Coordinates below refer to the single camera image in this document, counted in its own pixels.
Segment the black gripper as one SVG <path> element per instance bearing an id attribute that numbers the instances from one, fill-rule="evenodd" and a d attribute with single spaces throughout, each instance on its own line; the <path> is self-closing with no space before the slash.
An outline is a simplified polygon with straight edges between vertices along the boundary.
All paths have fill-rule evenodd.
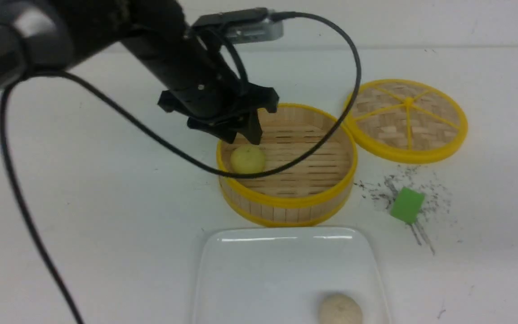
<path id="1" fill-rule="evenodd" d="M 164 67 L 157 78 L 167 88 L 157 102 L 161 109 L 188 117 L 190 129 L 228 144 L 234 143 L 239 131 L 252 145 L 259 145 L 263 131 L 258 110 L 275 113 L 279 104 L 274 88 L 236 81 L 229 68 Z"/>

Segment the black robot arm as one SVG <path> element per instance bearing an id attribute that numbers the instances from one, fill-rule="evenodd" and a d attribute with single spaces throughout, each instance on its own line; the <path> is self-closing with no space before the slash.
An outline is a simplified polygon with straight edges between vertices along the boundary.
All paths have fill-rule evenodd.
<path id="1" fill-rule="evenodd" d="M 162 84 L 158 106 L 190 129 L 259 144 L 259 110 L 279 95 L 250 83 L 233 44 L 275 40 L 266 8 L 209 14 L 194 25 L 176 0 L 0 0 L 0 90 L 37 72 L 68 71 L 121 43 Z"/>

